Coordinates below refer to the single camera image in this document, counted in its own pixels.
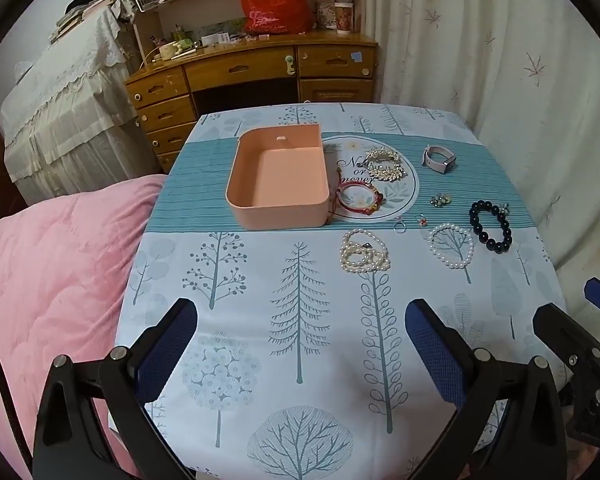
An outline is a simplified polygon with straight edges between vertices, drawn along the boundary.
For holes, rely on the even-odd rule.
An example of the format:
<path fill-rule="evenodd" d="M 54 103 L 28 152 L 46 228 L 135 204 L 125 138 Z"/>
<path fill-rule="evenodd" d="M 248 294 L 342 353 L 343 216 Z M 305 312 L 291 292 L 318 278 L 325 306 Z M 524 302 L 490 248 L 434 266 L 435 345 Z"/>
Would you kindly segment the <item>green gold flower brooch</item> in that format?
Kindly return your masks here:
<path fill-rule="evenodd" d="M 430 198 L 430 205 L 436 208 L 443 208 L 452 203 L 452 197 L 448 194 L 437 194 Z"/>

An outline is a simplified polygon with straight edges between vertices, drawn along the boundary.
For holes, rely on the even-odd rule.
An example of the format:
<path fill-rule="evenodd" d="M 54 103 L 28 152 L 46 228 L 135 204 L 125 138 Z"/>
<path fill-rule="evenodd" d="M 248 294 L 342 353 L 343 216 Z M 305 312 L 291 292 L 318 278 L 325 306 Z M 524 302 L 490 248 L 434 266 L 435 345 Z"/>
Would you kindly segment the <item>pink smart watch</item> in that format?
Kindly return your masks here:
<path fill-rule="evenodd" d="M 448 174 L 455 166 L 455 154 L 440 145 L 427 145 L 422 152 L 422 166 L 437 174 Z"/>

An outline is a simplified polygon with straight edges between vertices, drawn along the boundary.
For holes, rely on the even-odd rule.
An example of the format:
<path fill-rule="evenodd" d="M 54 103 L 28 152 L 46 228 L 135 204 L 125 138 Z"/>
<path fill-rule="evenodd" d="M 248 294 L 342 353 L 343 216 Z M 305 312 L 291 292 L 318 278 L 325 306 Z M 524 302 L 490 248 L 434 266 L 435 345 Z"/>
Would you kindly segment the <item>silver ring pink stone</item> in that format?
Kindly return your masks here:
<path fill-rule="evenodd" d="M 393 231 L 398 234 L 404 234 L 407 230 L 406 223 L 401 217 L 396 218 L 396 222 L 393 225 Z"/>

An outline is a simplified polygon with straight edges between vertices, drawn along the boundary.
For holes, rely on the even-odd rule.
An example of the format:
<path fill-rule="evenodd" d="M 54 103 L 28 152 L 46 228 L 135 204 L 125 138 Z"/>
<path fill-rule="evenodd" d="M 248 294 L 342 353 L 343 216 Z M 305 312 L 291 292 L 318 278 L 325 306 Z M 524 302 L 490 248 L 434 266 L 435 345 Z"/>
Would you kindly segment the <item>pink plastic tray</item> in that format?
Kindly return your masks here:
<path fill-rule="evenodd" d="M 317 124 L 255 128 L 238 140 L 225 199 L 248 231 L 319 228 L 330 191 Z"/>

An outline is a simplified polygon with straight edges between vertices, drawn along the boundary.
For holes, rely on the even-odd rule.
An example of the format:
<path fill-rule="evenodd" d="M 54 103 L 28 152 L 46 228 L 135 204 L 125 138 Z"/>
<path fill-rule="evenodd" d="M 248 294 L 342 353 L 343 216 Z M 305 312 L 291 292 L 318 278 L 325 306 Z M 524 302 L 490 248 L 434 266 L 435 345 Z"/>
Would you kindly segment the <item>pink quilt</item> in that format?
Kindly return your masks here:
<path fill-rule="evenodd" d="M 166 178 L 44 200 L 0 220 L 0 361 L 28 443 L 53 359 L 114 348 L 133 259 Z"/>

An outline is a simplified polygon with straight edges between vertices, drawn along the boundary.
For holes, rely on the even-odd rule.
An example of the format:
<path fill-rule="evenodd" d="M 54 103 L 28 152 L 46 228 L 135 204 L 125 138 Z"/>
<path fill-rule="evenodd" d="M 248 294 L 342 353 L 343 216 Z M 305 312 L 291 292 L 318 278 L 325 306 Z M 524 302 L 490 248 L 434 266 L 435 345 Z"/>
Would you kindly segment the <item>white floral curtain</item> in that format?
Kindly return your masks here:
<path fill-rule="evenodd" d="M 569 0 L 360 0 L 376 96 L 464 119 L 524 200 L 567 308 L 600 338 L 600 38 Z"/>

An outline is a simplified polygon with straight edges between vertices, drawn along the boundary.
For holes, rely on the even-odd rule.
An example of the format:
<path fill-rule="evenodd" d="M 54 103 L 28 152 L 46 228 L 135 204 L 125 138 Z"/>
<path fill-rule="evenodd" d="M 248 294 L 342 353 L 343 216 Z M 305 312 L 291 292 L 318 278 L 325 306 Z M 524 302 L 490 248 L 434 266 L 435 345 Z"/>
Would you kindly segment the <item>white lace bed cover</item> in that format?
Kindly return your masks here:
<path fill-rule="evenodd" d="M 158 172 L 125 88 L 140 67 L 132 16 L 130 0 L 102 0 L 3 102 L 4 163 L 27 204 Z"/>

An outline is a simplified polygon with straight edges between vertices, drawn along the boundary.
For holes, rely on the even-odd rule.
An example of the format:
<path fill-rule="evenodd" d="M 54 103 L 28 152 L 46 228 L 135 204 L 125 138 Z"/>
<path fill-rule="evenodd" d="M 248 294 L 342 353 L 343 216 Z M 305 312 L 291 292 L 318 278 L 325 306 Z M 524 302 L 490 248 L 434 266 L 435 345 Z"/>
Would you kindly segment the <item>wooden desk with drawers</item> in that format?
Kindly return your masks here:
<path fill-rule="evenodd" d="M 309 32 L 217 44 L 143 67 L 125 81 L 163 172 L 205 114 L 300 102 L 374 99 L 378 43 Z"/>

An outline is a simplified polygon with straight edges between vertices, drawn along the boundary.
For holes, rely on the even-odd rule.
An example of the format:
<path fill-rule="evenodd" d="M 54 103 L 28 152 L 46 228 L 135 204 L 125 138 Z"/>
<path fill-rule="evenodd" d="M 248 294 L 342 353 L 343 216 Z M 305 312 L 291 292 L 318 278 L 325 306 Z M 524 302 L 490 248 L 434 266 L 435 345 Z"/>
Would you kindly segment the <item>decorated paper cup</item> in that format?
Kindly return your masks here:
<path fill-rule="evenodd" d="M 349 0 L 335 2 L 336 31 L 338 34 L 350 34 L 354 31 L 354 4 Z"/>

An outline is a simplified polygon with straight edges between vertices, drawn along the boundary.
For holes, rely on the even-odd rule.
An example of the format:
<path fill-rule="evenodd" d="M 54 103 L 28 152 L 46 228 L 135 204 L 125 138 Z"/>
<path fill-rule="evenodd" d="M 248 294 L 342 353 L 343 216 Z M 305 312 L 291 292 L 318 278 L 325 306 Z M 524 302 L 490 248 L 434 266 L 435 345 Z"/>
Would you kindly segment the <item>floral tin canister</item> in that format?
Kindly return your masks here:
<path fill-rule="evenodd" d="M 319 29 L 337 29 L 335 0 L 315 0 L 315 13 Z"/>

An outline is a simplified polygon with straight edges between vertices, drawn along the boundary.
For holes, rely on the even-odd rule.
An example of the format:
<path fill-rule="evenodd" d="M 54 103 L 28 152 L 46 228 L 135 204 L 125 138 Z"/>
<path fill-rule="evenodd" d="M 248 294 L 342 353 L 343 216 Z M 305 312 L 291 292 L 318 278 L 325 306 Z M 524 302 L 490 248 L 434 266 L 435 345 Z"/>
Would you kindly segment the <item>white mug on desk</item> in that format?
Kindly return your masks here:
<path fill-rule="evenodd" d="M 158 52 L 160 60 L 166 62 L 170 61 L 171 58 L 174 58 L 175 55 L 178 55 L 181 52 L 181 48 L 176 41 L 172 41 L 158 47 Z"/>

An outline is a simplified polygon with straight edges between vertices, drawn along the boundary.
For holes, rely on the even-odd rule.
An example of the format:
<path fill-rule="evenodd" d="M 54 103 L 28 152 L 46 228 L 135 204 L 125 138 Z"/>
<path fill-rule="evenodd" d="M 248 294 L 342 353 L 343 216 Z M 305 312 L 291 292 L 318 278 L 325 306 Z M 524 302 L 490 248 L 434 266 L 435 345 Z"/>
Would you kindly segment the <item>red plastic bag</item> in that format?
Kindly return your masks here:
<path fill-rule="evenodd" d="M 247 35 L 299 35 L 314 29 L 315 16 L 306 0 L 240 0 L 240 4 Z"/>

